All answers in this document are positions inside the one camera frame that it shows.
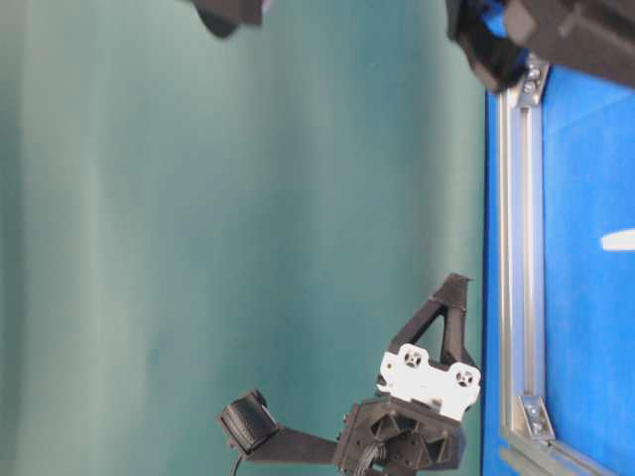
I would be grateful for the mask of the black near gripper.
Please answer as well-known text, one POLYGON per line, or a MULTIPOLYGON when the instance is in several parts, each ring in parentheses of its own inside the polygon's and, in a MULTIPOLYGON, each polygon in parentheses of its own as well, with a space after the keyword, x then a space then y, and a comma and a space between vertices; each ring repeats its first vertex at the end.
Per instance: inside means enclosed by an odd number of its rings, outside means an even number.
POLYGON ((515 85, 530 54, 634 86, 632 1, 447 1, 445 8, 447 37, 491 92, 515 85))

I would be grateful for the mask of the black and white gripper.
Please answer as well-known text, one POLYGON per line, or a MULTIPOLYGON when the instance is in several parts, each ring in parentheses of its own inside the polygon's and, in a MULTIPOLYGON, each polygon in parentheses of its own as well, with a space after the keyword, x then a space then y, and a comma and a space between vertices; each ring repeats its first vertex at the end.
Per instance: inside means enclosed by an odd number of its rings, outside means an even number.
POLYGON ((334 454, 339 469, 455 469, 465 448, 462 418, 478 400, 480 371, 465 347, 470 278, 450 273, 384 353, 380 397, 355 404, 334 454), (416 346, 438 317, 440 358, 416 346))

